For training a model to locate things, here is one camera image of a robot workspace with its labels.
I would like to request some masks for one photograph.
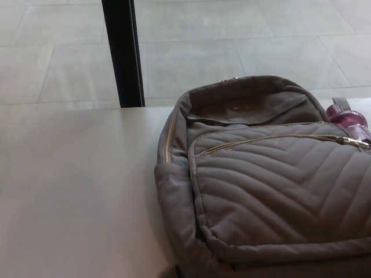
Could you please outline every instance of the purple water bottle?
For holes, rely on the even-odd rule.
[[[368,130],[368,123],[361,113],[351,110],[344,98],[333,98],[333,103],[326,113],[330,122],[348,130],[355,139],[371,143],[371,133]]]

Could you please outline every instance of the zipper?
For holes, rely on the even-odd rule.
[[[216,151],[219,151],[221,149],[226,149],[230,147],[234,147],[241,144],[247,144],[255,141],[265,140],[265,139],[272,139],[272,138],[285,138],[285,137],[295,137],[295,138],[310,138],[310,139],[316,139],[320,141],[330,141],[330,142],[336,142],[340,145],[352,145],[355,147],[360,148],[368,148],[370,144],[365,143],[363,141],[355,140],[348,137],[342,137],[342,136],[336,136],[336,135],[330,135],[330,134],[324,134],[324,135],[310,135],[310,134],[281,134],[281,135],[272,135],[272,136],[265,136],[265,137],[257,137],[252,139],[246,139],[246,140],[240,140],[235,142],[229,142],[225,144],[221,144],[218,146],[211,147],[205,151],[207,155],[214,153]]]
[[[238,79],[238,77],[233,77],[233,78],[230,78],[230,79],[224,79],[224,80],[222,80],[222,82],[230,82],[230,81],[233,81],[233,80],[236,80],[236,79]],[[184,96],[187,93],[188,92],[184,93],[178,99],[177,103],[174,106],[172,119],[170,121],[170,127],[169,127],[169,130],[168,130],[167,134],[166,134],[166,140],[165,140],[165,150],[164,150],[164,155],[163,155],[165,163],[170,163],[171,162],[170,144],[173,140],[173,133],[174,133],[174,128],[175,128],[175,119],[176,119],[176,116],[177,116],[177,108],[178,108],[180,102],[183,100]]]

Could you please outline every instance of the black window frame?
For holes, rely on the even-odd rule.
[[[145,107],[134,0],[102,0],[121,107]]]

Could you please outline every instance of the quilted backpack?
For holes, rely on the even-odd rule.
[[[159,139],[155,180],[173,277],[370,276],[368,145],[287,79],[182,95]]]

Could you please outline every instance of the glass pane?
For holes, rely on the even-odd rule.
[[[100,0],[0,0],[0,109],[119,107]]]
[[[370,14],[369,0],[136,0],[146,104],[249,75],[371,97]]]

